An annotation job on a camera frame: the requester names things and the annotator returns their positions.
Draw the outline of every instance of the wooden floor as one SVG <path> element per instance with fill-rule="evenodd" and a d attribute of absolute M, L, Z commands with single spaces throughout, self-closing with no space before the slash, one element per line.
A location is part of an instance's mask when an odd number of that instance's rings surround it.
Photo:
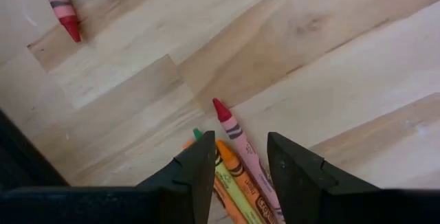
<path fill-rule="evenodd" d="M 379 187 L 440 188 L 440 0 L 2 1 L 0 108 L 76 186 L 131 186 L 221 98 Z M 230 223 L 213 200 L 211 223 Z"/>

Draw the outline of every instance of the crayon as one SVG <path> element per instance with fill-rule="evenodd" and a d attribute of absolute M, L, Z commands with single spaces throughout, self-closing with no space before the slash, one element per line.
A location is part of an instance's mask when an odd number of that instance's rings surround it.
<path fill-rule="evenodd" d="M 193 143 L 193 141 L 188 141 L 184 145 L 184 148 L 189 147 L 192 143 Z M 231 199 L 229 194 L 226 192 L 226 189 L 223 187 L 223 185 L 221 184 L 221 182 L 217 176 L 215 176 L 215 178 L 214 178 L 214 193 L 217 196 L 220 203 L 222 204 L 222 206 L 225 208 L 226 212 L 228 213 L 229 217 L 232 219 L 234 224 L 248 223 L 246 221 L 245 217 L 241 214 L 240 210 L 235 205 L 234 201 Z"/>
<path fill-rule="evenodd" d="M 78 17 L 70 0 L 49 0 L 49 2 L 61 25 L 65 27 L 75 42 L 80 42 Z"/>
<path fill-rule="evenodd" d="M 254 210 L 260 214 L 261 219 L 267 224 L 276 224 L 276 218 L 269 205 L 264 200 L 259 189 L 251 179 L 245 168 L 241 164 L 239 158 L 230 150 L 228 145 L 221 140 L 216 140 L 215 144 L 219 150 L 223 163 L 234 177 L 241 191 L 245 194 Z"/>
<path fill-rule="evenodd" d="M 225 129 L 229 138 L 234 141 L 237 151 L 243 160 L 246 168 L 263 191 L 269 204 L 274 208 L 277 217 L 284 221 L 284 216 L 281 211 L 280 203 L 274 189 L 274 185 L 270 176 L 263 169 L 260 157 L 255 153 L 254 149 L 249 143 L 247 135 L 243 132 L 240 124 L 237 122 L 232 113 L 227 109 L 218 99 L 213 99 L 215 110 L 217 111 L 217 118 L 222 127 Z"/>
<path fill-rule="evenodd" d="M 263 224 L 263 222 L 261 222 L 260 220 L 260 217 L 249 204 L 249 201 L 246 199 L 245 195 L 242 193 L 237 183 L 235 183 L 228 169 L 226 169 L 218 150 L 215 151 L 215 156 L 215 174 L 225 187 L 226 191 L 231 196 L 232 200 L 235 202 L 236 206 L 244 215 L 248 223 Z"/>

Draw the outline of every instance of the yellow-green crayon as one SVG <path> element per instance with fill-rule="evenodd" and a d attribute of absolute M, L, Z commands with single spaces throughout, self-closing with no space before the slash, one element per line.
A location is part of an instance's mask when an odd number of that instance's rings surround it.
<path fill-rule="evenodd" d="M 219 151 L 215 151 L 215 174 L 220 179 L 220 182 L 225 187 L 226 191 L 231 196 L 235 205 L 244 215 L 249 224 L 263 224 L 258 214 L 254 211 L 249 201 L 246 199 L 245 195 L 240 191 L 239 186 L 232 178 L 228 169 L 223 164 L 223 160 L 220 157 Z"/>

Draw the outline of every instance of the pink crayon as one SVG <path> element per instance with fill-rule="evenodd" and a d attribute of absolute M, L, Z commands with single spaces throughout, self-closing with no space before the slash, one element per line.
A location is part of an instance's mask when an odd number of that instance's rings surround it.
<path fill-rule="evenodd" d="M 49 2 L 61 25 L 69 32 L 75 42 L 80 42 L 78 17 L 70 0 L 49 0 Z"/>
<path fill-rule="evenodd" d="M 276 215 L 279 219 L 284 221 L 283 213 L 281 212 L 281 206 L 278 202 L 273 183 L 269 176 L 261 166 L 260 157 L 255 153 L 254 149 L 249 143 L 249 139 L 244 131 L 241 129 L 240 124 L 237 122 L 232 113 L 227 109 L 218 99 L 213 99 L 215 110 L 217 111 L 217 117 L 225 129 L 229 138 L 234 141 L 237 151 L 239 152 L 247 169 L 251 172 L 257 184 L 260 186 L 263 194 L 270 202 L 272 208 L 274 208 Z"/>

